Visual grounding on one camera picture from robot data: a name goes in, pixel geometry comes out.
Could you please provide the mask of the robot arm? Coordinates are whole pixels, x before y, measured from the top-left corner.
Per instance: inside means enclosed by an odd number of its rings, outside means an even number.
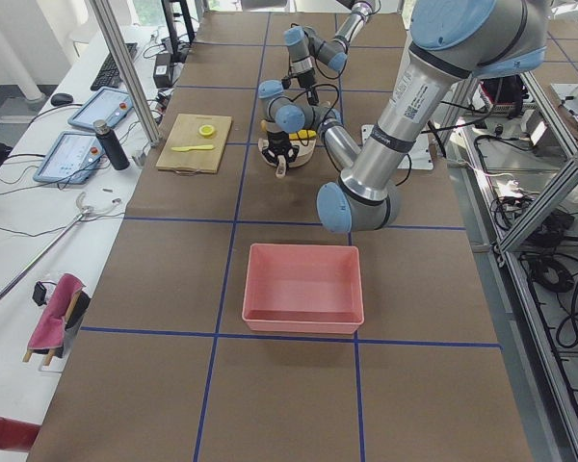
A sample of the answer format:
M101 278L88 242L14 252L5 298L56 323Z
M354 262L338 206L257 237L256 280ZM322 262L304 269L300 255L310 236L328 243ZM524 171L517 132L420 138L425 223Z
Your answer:
M312 27L292 24L283 33L288 50L288 72L281 79L287 90L297 80L310 105L319 104L316 70L330 80L344 72L350 45L369 18L381 10L380 1L339 1L350 14L331 40L324 40Z
M398 216L392 176L455 83L500 78L544 60L548 1L418 1L410 19L408 65L369 138L357 145L333 109L298 105L276 80L258 89L274 135L315 129L342 167L317 194L320 222L333 233L378 230Z

